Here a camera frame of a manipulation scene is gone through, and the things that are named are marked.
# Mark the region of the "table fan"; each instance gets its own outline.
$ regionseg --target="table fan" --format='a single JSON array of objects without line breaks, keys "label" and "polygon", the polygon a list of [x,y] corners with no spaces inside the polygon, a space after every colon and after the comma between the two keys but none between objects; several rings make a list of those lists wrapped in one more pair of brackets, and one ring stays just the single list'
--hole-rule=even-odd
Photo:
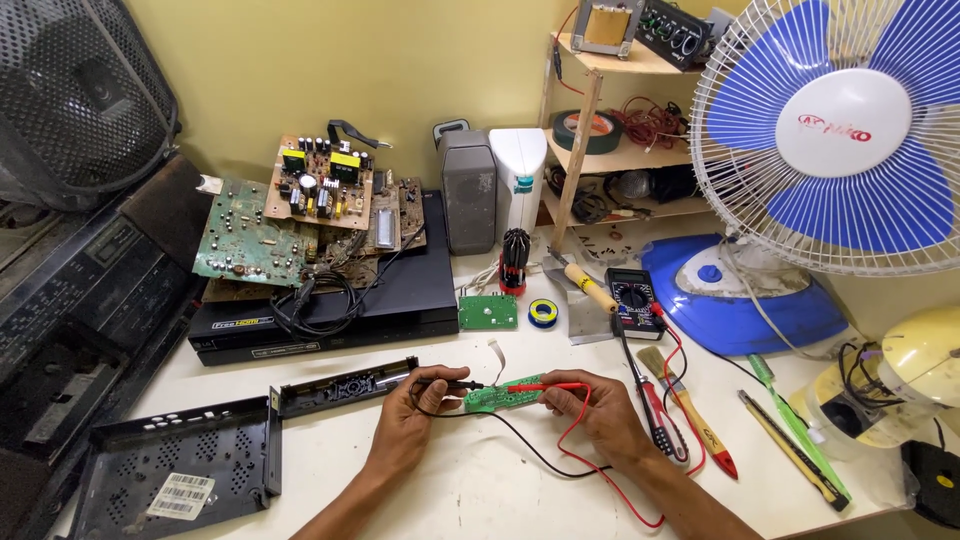
[{"label": "table fan", "polygon": [[684,332],[720,354],[802,347],[847,326],[806,269],[958,265],[958,31],[950,0],[754,0],[730,24],[689,139],[727,236],[643,257]]}]

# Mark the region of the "hand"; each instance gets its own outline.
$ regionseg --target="hand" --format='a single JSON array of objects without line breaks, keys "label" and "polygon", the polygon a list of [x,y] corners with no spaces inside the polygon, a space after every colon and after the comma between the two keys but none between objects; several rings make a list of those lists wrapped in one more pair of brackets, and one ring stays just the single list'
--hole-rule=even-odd
[{"label": "hand", "polygon": [[[590,402],[580,425],[587,432],[593,447],[614,469],[629,471],[642,457],[659,453],[640,424],[623,382],[581,369],[551,371],[541,376],[540,382],[582,382],[590,385]],[[573,391],[547,388],[537,397],[537,402],[546,405],[556,416],[576,418],[584,407],[583,399],[586,396],[585,388]]]},{"label": "hand", "polygon": [[[373,443],[364,469],[381,479],[403,479],[423,459],[426,443],[430,441],[432,418],[414,408],[410,400],[410,385],[413,384],[417,403],[423,410],[443,414],[460,406],[462,400],[444,400],[444,396],[463,398],[465,388],[447,392],[446,381],[462,380],[470,375],[470,369],[446,366],[419,367],[400,383],[383,401],[380,421],[373,433]],[[429,386],[414,384],[420,378],[437,379]]]}]

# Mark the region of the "fan hub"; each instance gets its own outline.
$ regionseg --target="fan hub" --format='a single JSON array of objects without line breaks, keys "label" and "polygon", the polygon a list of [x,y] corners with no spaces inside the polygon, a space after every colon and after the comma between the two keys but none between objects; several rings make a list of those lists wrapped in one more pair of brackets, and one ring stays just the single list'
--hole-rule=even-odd
[{"label": "fan hub", "polygon": [[912,119],[910,96],[893,77],[859,67],[833,71],[787,101],[777,120],[777,149],[806,175],[850,176],[896,152]]}]

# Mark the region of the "wooden post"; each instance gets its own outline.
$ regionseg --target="wooden post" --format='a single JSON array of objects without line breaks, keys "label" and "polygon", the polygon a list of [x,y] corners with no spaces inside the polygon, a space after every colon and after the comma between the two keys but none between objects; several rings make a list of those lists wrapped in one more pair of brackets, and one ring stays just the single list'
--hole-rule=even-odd
[{"label": "wooden post", "polygon": [[543,95],[540,97],[540,116],[537,125],[542,130],[550,127],[550,102],[553,101],[553,35],[547,34],[546,67],[543,70]]},{"label": "wooden post", "polygon": [[570,221],[570,207],[573,206],[573,195],[577,192],[577,183],[580,182],[580,170],[584,167],[584,155],[587,153],[587,141],[590,138],[590,125],[593,114],[597,111],[597,99],[603,84],[603,75],[599,71],[591,69],[587,75],[589,86],[584,96],[584,104],[580,107],[580,121],[577,122],[577,132],[573,137],[570,163],[566,165],[564,192],[560,197],[556,225],[550,238],[550,249],[558,252],[563,249],[566,224]]}]

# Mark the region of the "desk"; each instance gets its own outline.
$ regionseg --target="desk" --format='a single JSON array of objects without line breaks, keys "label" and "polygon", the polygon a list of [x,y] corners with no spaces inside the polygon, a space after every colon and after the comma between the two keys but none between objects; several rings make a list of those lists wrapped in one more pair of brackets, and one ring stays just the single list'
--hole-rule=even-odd
[{"label": "desk", "polygon": [[[540,252],[549,231],[539,230]],[[455,258],[456,283],[467,281],[491,258]],[[539,254],[531,256],[531,260],[540,260]],[[555,368],[584,368],[603,376],[631,380],[618,341],[569,345],[565,296],[543,274],[529,278],[527,290],[519,299],[520,312],[537,298],[551,299],[561,307],[561,319],[554,328],[538,330],[521,319],[518,331],[463,332],[443,338],[215,368],[203,367],[184,342],[157,373],[130,418],[266,395],[269,385],[279,388],[408,355],[419,356],[421,365],[469,366],[472,379],[489,383],[500,367],[487,346],[490,337],[496,338],[507,357],[501,380],[520,379]],[[745,388],[777,417],[763,387],[685,335],[682,337],[690,362],[684,384],[700,412],[727,445],[740,475],[739,481],[730,479],[708,458],[704,470],[694,478],[761,535],[781,538],[801,534],[875,515],[903,503],[901,480],[893,478],[899,470],[899,453],[894,451],[871,455],[857,463],[836,463],[837,474],[850,489],[853,503],[842,514],[830,509],[735,395],[737,389]],[[652,343],[631,341],[633,351]],[[659,343],[665,355],[672,349],[671,344],[669,340]],[[769,356],[768,360],[778,376],[777,389],[784,396],[826,367],[823,362],[787,354]],[[679,366],[679,361],[674,364],[678,373]],[[273,499],[272,507],[185,533],[177,539],[281,540],[293,534],[360,470],[370,449],[381,401],[347,405],[285,422],[283,495]],[[586,470],[572,458],[562,457],[556,448],[557,438],[569,419],[555,418],[536,404],[509,410],[504,415],[547,459],[567,471]],[[693,433],[685,424],[682,430],[692,458],[699,459]],[[949,432],[947,435],[951,446],[956,444],[956,437]],[[565,444],[570,450],[599,461],[579,430],[571,433]],[[639,490],[616,472],[612,476],[648,520],[657,518],[659,513]],[[54,532],[66,534],[70,514],[72,507],[63,512]],[[363,538],[592,540],[638,538],[651,532],[603,479],[557,478],[506,427],[493,418],[481,417],[434,422],[433,442],[423,463],[372,520]],[[667,525],[658,537],[675,536]]]}]

